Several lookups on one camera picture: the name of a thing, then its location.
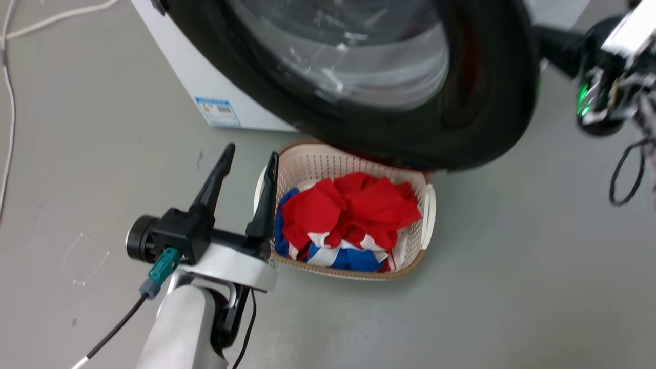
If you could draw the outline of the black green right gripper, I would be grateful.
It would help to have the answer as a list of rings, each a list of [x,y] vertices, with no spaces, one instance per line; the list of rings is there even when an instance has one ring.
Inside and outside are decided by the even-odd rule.
[[[610,136],[633,123],[654,136],[654,27],[637,30],[617,16],[586,35],[540,24],[532,32],[541,58],[569,78],[578,75],[576,118],[584,133]]]

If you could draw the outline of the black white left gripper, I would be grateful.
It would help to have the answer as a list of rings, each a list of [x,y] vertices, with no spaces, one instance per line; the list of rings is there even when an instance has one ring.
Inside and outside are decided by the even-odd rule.
[[[223,180],[230,174],[236,145],[228,144],[206,178],[188,212],[171,208],[162,217],[143,215],[127,233],[127,254],[154,264],[167,248],[179,252],[177,272],[213,283],[232,283],[263,293],[274,291],[277,271],[269,263],[269,240],[276,219],[279,154],[269,162],[256,185],[254,215],[245,235],[215,226],[215,210]]]

